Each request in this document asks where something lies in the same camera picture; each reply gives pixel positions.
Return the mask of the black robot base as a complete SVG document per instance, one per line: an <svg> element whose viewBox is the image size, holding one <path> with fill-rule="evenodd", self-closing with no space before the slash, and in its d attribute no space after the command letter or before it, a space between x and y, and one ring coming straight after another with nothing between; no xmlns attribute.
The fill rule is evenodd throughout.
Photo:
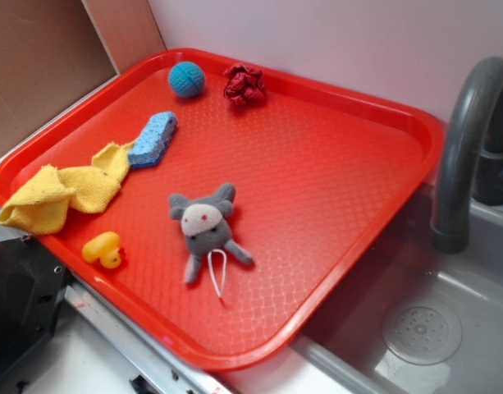
<svg viewBox="0 0 503 394"><path fill-rule="evenodd" d="M0 241L0 382L53 336L67 276L35 238Z"/></svg>

